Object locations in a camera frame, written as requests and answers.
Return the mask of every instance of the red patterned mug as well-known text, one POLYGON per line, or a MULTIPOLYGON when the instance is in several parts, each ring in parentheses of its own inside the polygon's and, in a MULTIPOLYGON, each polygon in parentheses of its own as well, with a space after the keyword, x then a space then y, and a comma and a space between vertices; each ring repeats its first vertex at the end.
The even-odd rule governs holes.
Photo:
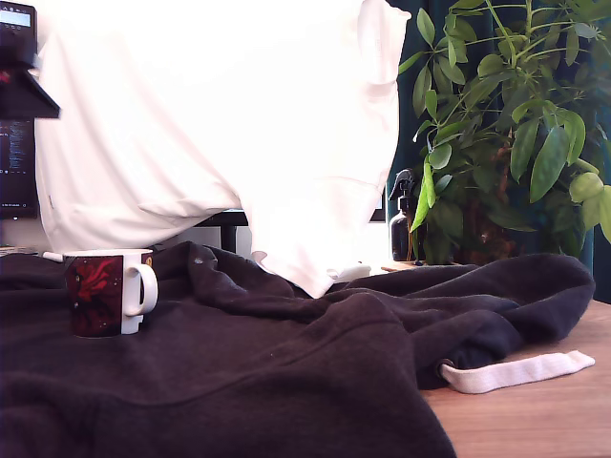
POLYGON ((75 336, 135 334, 155 308, 157 277, 151 250, 91 250, 64 254, 75 336))

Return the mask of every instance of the teal curtain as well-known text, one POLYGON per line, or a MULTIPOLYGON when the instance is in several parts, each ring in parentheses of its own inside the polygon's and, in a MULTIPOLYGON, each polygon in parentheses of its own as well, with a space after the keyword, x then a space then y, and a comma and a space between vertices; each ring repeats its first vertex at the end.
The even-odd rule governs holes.
MULTIPOLYGON (((456 3, 456 0, 389 0, 389 3, 401 10, 407 10, 412 14, 412 20, 408 24, 403 56, 401 61, 405 61, 410 56, 419 51, 427 51, 428 45, 420 36, 416 27, 416 16, 420 8, 427 11, 435 24, 437 39, 443 36, 443 26, 445 17, 448 14, 450 7, 456 3)), ((493 0, 494 4, 523 4, 522 0, 493 0)), ((500 19, 504 24, 511 24, 512 21, 520 19, 521 9, 511 8, 498 10, 500 19)), ((482 16, 466 18, 473 26, 479 39, 495 36, 495 22, 489 13, 482 16)), ((481 59, 488 53, 494 50, 495 42, 489 41, 469 47, 469 64, 466 65, 466 75, 475 74, 477 66, 481 59)), ((421 135, 417 142, 413 142, 414 134, 424 119, 418 119, 413 111, 411 94, 415 84, 416 77, 422 69, 422 66, 414 65, 407 72, 401 74, 398 78, 399 86, 399 142, 392 168, 390 169, 389 181, 387 185, 387 222, 392 219, 397 213, 396 202, 388 201, 389 190, 392 189, 396 174, 408 167, 415 167, 421 164, 422 159, 419 156, 420 150, 425 146, 424 136, 421 135)), ((593 253, 594 253, 594 233, 587 235, 581 261, 590 269, 593 268, 593 253)))

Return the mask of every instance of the desk surface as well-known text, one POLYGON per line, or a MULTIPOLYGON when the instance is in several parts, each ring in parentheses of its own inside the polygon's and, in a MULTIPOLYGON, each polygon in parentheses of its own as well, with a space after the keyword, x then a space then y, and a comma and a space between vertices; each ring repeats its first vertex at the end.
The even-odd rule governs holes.
POLYGON ((482 395, 424 392, 459 458, 611 457, 611 305, 592 302, 564 341, 509 360, 579 350, 596 365, 482 395))

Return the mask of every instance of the monitor screen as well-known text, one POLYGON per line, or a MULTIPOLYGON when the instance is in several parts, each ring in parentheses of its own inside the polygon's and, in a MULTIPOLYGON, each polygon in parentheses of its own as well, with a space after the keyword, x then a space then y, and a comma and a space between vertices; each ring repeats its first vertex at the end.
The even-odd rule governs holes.
MULTIPOLYGON (((33 7, 0 1, 0 27, 23 35, 36 46, 33 7)), ((33 120, 0 119, 0 218, 35 218, 38 197, 35 181, 33 120)))

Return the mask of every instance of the spray bottle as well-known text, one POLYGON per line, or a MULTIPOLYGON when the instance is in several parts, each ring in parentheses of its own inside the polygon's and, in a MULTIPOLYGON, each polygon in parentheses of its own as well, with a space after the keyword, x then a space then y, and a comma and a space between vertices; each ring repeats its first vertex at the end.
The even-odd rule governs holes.
POLYGON ((416 177, 412 169, 397 174, 390 200, 399 199, 399 214, 390 220, 390 247, 393 260, 415 260, 410 229, 417 200, 414 195, 416 177))

